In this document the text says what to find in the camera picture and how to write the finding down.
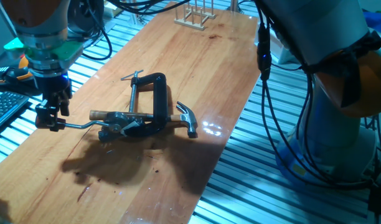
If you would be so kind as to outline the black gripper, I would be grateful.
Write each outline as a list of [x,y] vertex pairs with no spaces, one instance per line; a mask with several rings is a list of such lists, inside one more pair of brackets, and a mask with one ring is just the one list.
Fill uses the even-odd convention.
[[68,74],[64,73],[55,77],[34,77],[37,89],[42,93],[44,99],[35,107],[37,116],[35,126],[38,129],[49,129],[53,132],[65,129],[65,120],[59,118],[59,109],[50,106],[45,99],[50,99],[55,95],[60,97],[60,111],[62,116],[69,116],[69,104],[72,98],[72,80]]

